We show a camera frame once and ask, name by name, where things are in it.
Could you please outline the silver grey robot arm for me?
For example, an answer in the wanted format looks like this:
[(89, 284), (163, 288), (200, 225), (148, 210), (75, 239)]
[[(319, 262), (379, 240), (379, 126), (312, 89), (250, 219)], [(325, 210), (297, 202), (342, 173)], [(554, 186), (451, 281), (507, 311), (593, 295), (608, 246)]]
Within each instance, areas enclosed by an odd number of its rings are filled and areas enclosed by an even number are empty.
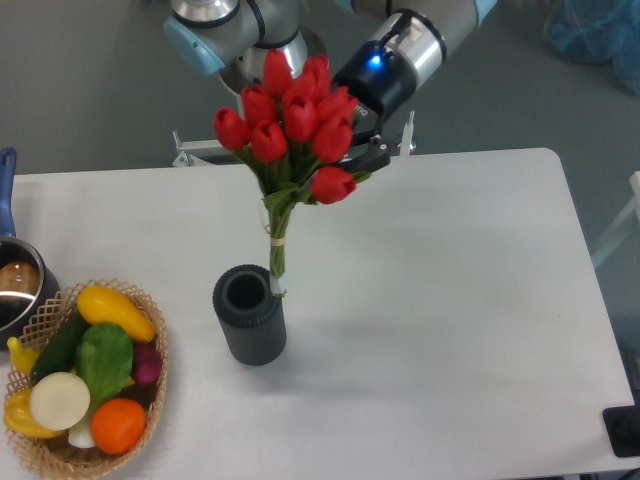
[[(436, 72), (481, 24), (491, 1), (345, 1), (350, 12), (380, 19), (367, 42), (333, 76), (358, 98), (354, 144), (367, 151), (344, 167), (375, 172), (390, 162), (379, 136), (383, 122)], [(180, 57), (203, 75), (220, 75), (234, 95), (262, 79), (266, 54), (284, 54), (293, 77), (326, 51), (301, 25), (296, 1), (174, 1), (165, 35)]]

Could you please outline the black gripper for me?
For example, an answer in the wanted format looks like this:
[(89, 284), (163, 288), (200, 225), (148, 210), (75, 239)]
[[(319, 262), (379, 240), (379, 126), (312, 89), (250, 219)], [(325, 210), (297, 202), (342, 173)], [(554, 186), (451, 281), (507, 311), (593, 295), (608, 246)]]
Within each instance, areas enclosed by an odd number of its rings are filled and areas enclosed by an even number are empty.
[(353, 145), (367, 150), (339, 167), (351, 174), (374, 173), (390, 164), (388, 145), (380, 135), (383, 123), (415, 92), (413, 67), (398, 53), (368, 41), (334, 75), (335, 86), (346, 87), (358, 99)]

